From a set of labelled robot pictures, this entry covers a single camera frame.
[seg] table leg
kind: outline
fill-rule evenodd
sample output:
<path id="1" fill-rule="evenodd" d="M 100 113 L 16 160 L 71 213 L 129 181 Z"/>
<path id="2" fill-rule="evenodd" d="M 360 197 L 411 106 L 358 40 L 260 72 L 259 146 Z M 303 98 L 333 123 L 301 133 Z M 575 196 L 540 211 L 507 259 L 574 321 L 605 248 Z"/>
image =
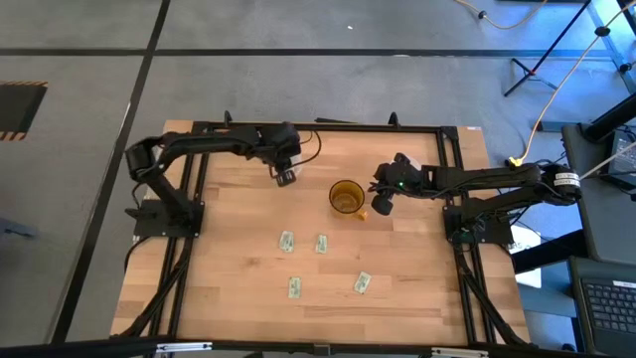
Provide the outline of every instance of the table leg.
<path id="1" fill-rule="evenodd" d="M 570 256 L 587 257 L 583 230 L 571 232 L 534 248 L 512 254 L 515 273 L 558 263 Z"/>
<path id="2" fill-rule="evenodd" d="M 580 330 L 580 321 L 577 317 L 571 319 L 572 331 L 574 333 L 574 343 L 576 343 L 576 351 L 579 353 L 585 352 L 585 341 L 583 339 L 583 332 Z"/>

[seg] gray floor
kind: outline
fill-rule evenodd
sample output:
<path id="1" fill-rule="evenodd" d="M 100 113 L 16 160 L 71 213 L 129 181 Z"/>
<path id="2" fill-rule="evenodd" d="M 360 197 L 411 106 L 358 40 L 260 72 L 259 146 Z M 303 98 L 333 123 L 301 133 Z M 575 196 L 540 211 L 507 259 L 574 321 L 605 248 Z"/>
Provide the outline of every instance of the gray floor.
<path id="1" fill-rule="evenodd" d="M 473 3 L 500 22 L 534 6 Z M 549 4 L 526 26 L 500 32 L 451 0 L 175 0 L 159 46 L 544 49 L 577 7 Z M 151 0 L 4 0 L 0 47 L 143 48 L 158 8 Z M 559 47 L 584 49 L 593 29 L 584 14 Z M 633 36 L 621 46 L 632 43 Z M 41 231 L 34 240 L 0 241 L 0 346 L 46 339 L 139 64 L 139 58 L 0 57 L 1 80 L 51 83 L 27 140 L 0 142 L 0 167 L 10 168 L 0 175 L 0 216 Z M 558 83 L 572 65 L 549 60 L 542 75 Z M 507 59 L 156 58 L 130 142 L 159 133 L 166 119 L 219 120 L 226 109 L 236 120 L 323 116 L 363 123 L 385 123 L 396 111 L 404 124 L 482 126 L 491 164 L 500 165 L 523 151 L 551 95 L 527 83 L 503 98 L 520 75 Z M 585 61 L 546 119 L 589 121 L 627 95 L 611 62 Z M 538 134 L 529 160 L 557 158 L 559 140 L 556 133 Z M 123 213 L 131 187 L 121 166 L 70 339 L 108 334 L 131 239 L 133 222 Z M 524 221 L 556 237 L 580 227 L 577 215 L 575 207 L 542 205 Z M 570 328 L 558 319 L 528 319 L 542 346 L 569 339 Z M 560 327 L 559 334 L 545 337 L 546 324 Z"/>

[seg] tripod stand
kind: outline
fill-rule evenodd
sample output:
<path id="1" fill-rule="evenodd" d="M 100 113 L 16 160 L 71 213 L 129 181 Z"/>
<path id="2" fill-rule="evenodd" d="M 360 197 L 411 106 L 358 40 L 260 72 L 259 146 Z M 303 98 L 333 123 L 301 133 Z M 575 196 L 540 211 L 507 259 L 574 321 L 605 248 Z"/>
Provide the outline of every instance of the tripod stand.
<path id="1" fill-rule="evenodd" d="M 556 40 L 552 43 L 550 48 L 544 53 L 544 55 L 539 59 L 537 64 L 532 69 L 529 69 L 527 66 L 522 64 L 521 61 L 519 61 L 519 60 L 517 60 L 515 58 L 512 59 L 512 61 L 513 61 L 513 63 L 515 65 L 519 66 L 520 68 L 522 68 L 524 70 L 524 76 L 516 84 L 514 84 L 510 89 L 508 89 L 504 93 L 504 96 L 508 96 L 510 93 L 512 93 L 514 90 L 516 90 L 517 87 L 519 87 L 525 81 L 540 81 L 540 82 L 546 84 L 547 86 L 549 86 L 553 90 L 557 89 L 557 86 L 555 86 L 552 83 L 550 83 L 549 81 L 544 80 L 544 79 L 540 78 L 539 76 L 537 76 L 537 70 L 539 69 L 541 64 L 546 60 L 546 58 L 550 55 L 550 53 L 555 49 L 555 46 L 558 44 L 560 39 L 562 39 L 563 36 L 565 36 L 565 34 L 567 33 L 567 30 L 569 30 L 569 28 L 574 24 L 574 22 L 576 22 L 576 19 L 578 19 L 580 14 L 582 14 L 583 11 L 587 8 L 587 5 L 589 5 L 590 2 L 591 2 L 591 0 L 585 1 L 583 6 L 581 6 L 581 8 L 576 13 L 576 15 L 574 15 L 574 17 L 569 22 L 569 24 L 567 24 L 567 26 L 565 26 L 565 29 L 563 29 L 563 31 L 561 31 L 561 33 L 558 35 Z"/>

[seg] wooden table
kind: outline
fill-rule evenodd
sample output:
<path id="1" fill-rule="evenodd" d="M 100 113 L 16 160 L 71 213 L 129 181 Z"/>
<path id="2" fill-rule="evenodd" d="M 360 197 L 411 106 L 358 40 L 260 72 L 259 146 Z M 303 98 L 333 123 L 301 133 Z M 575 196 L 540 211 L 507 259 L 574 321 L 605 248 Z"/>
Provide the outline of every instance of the wooden table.
<path id="1" fill-rule="evenodd" d="M 170 120 L 165 131 L 189 131 L 192 124 Z M 309 137 L 309 132 L 300 134 Z M 488 167 L 481 129 L 461 127 L 459 134 L 465 167 Z M 371 208 L 373 197 L 367 195 L 369 218 L 363 222 L 334 216 L 328 201 L 336 181 L 352 179 L 366 188 L 378 165 L 390 162 L 397 152 L 438 165 L 435 136 L 320 135 L 321 154 L 285 188 L 276 186 L 258 160 L 228 153 L 210 156 L 204 227 L 194 244 L 178 337 L 465 345 L 453 252 L 442 225 L 444 202 L 397 196 L 392 214 L 384 217 Z M 303 157 L 316 149 L 314 138 L 303 145 Z M 183 162 L 175 161 L 166 173 L 175 187 Z M 196 158 L 192 178 L 197 168 Z M 292 254 L 278 247 L 283 230 L 294 233 Z M 329 238 L 327 255 L 314 252 L 319 234 Z M 132 255 L 112 333 L 127 328 L 154 294 L 166 242 L 149 240 Z M 510 258 L 494 245 L 480 249 L 489 296 L 517 334 L 528 340 Z M 373 276 L 364 295 L 353 291 L 361 270 Z M 287 297 L 291 276 L 302 278 L 299 299 Z M 472 303 L 478 337 L 485 340 L 479 303 L 474 297 Z M 160 332 L 167 329 L 171 298 L 164 307 Z"/>

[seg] banknote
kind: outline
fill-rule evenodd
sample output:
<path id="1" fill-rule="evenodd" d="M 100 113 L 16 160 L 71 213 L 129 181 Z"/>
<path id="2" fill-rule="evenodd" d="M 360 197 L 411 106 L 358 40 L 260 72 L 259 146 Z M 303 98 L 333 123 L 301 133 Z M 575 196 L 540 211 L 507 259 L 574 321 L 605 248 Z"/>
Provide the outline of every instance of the banknote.
<path id="1" fill-rule="evenodd" d="M 290 277 L 289 278 L 289 293 L 287 297 L 289 298 L 300 298 L 300 277 Z"/>
<path id="2" fill-rule="evenodd" d="M 371 275 L 364 271 L 361 271 L 360 275 L 358 276 L 358 280 L 356 281 L 356 284 L 354 285 L 354 291 L 357 293 L 364 294 L 367 291 L 367 287 L 369 287 L 370 282 L 371 282 Z"/>
<path id="3" fill-rule="evenodd" d="M 280 240 L 278 241 L 278 246 L 281 250 L 286 253 L 294 252 L 294 233 L 284 231 L 280 235 Z"/>
<path id="4" fill-rule="evenodd" d="M 316 253 L 327 254 L 327 236 L 318 235 L 318 241 L 316 242 Z"/>

